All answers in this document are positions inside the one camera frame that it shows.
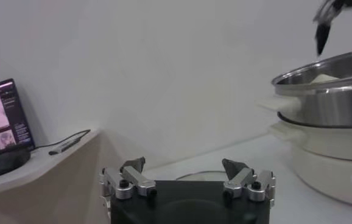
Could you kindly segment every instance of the white countertop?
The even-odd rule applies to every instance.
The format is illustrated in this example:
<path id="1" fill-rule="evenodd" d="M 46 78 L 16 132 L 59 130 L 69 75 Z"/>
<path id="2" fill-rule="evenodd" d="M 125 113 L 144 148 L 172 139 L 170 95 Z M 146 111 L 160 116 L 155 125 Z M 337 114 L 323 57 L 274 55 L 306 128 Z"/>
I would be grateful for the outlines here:
<path id="1" fill-rule="evenodd" d="M 327 197 L 299 179 L 292 170 L 290 145 L 271 135 L 144 172 L 154 180 L 174 180 L 204 170 L 223 170 L 222 159 L 271 170 L 276 175 L 276 201 L 270 223 L 352 223 L 352 205 Z"/>
<path id="2" fill-rule="evenodd" d="M 59 145 L 34 150 L 31 153 L 30 160 L 25 163 L 25 165 L 0 176 L 0 192 L 25 185 L 38 179 L 53 167 L 57 166 L 66 158 L 78 151 L 78 149 L 82 148 L 82 146 L 95 138 L 98 134 L 99 131 L 97 130 L 90 131 L 77 144 L 61 154 L 53 156 L 49 155 L 49 151 L 56 149 Z"/>

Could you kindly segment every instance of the pot handle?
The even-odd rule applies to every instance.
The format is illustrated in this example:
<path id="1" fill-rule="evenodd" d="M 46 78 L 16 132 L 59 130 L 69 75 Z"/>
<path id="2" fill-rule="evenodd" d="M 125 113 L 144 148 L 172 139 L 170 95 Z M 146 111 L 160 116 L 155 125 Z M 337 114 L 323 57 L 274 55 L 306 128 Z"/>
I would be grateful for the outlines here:
<path id="1" fill-rule="evenodd" d="M 292 128 L 283 121 L 279 121 L 268 128 L 268 132 L 282 141 L 290 141 L 301 144 L 306 139 L 306 133 Z"/>
<path id="2" fill-rule="evenodd" d="M 294 113 L 301 108 L 301 102 L 297 97 L 273 95 L 272 97 L 259 100 L 257 104 L 268 110 Z"/>

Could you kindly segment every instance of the cable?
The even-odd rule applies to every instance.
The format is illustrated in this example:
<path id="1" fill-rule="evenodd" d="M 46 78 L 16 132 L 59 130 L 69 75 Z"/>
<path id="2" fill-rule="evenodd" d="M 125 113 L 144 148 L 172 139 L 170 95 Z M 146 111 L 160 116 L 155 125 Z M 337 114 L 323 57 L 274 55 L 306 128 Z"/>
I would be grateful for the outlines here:
<path id="1" fill-rule="evenodd" d="M 67 138 L 65 138 L 65 139 L 62 139 L 62 140 L 59 141 L 59 142 L 56 142 L 56 143 L 53 143 L 53 144 L 48 144 L 48 145 L 37 146 L 34 150 L 61 144 L 61 143 L 65 142 L 66 140 L 68 140 L 68 139 L 70 139 L 70 138 L 72 138 L 72 137 L 75 137 L 76 135 L 79 135 L 79 134 L 82 134 L 82 133 L 83 133 L 80 137 L 78 137 L 79 139 L 81 139 L 81 138 L 84 137 L 86 134 L 88 134 L 90 131 L 91 131 L 91 129 L 87 129 L 87 130 L 84 130 L 84 131 L 76 132 L 76 133 L 74 133 L 73 135 L 71 135 L 71 136 L 69 136 L 69 137 L 67 137 Z"/>

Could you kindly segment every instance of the metal rim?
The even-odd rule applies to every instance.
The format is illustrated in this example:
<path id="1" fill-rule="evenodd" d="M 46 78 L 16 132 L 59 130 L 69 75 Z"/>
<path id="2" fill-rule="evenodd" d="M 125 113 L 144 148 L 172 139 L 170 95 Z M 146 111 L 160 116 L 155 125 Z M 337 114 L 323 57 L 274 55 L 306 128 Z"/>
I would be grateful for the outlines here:
<path id="1" fill-rule="evenodd" d="M 293 125 L 297 125 L 297 126 L 304 126 L 304 127 L 310 127 L 310 128 L 329 128 L 329 129 L 352 129 L 352 126 L 346 126 L 346 125 L 314 125 L 314 124 L 307 124 L 307 123 L 302 123 L 302 122 L 298 122 L 298 121 L 293 121 L 290 120 L 288 118 L 286 118 L 285 116 L 283 116 L 283 114 L 281 114 L 280 112 L 278 112 L 278 117 L 282 120 L 285 121 L 287 123 L 293 124 Z"/>
<path id="2" fill-rule="evenodd" d="M 316 63 L 312 63 L 303 67 L 300 67 L 298 69 L 294 69 L 290 72 L 286 72 L 284 74 L 279 75 L 278 77 L 274 78 L 271 81 L 271 84 L 275 86 L 278 89 L 285 89 L 285 90 L 293 90 L 293 91 L 304 91 L 304 90 L 311 90 L 311 89 L 327 89 L 327 88 L 334 88 L 334 87 L 339 87 L 339 86 L 350 86 L 352 85 L 352 77 L 344 78 L 344 79 L 339 79 L 339 80 L 332 80 L 332 81 L 327 81 L 323 83 L 305 83 L 305 84 L 279 84 L 279 82 L 283 81 L 284 79 L 287 79 L 292 76 L 296 76 L 299 73 L 303 71 L 308 71 L 312 68 L 318 68 L 319 66 L 322 66 L 327 63 L 331 63 L 334 61 L 339 61 L 343 60 L 345 58 L 352 57 L 352 52 L 338 55 L 332 58 L 328 58 Z"/>
<path id="3" fill-rule="evenodd" d="M 203 173 L 226 173 L 226 172 L 222 171 L 222 170 L 205 170 L 205 171 L 200 171 L 200 172 L 196 172 L 196 173 L 189 173 L 189 174 L 183 175 L 181 177 L 178 177 L 175 180 L 180 180 L 180 179 L 192 176 L 192 175 L 203 174 Z"/>

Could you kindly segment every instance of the laptop screen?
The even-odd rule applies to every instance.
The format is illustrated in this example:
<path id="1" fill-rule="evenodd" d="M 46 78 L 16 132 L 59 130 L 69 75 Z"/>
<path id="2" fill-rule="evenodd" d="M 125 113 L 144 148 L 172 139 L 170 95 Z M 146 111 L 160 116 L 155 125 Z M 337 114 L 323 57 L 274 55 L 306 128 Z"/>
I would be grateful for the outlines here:
<path id="1" fill-rule="evenodd" d="M 12 79 L 0 82 L 0 152 L 34 143 Z"/>

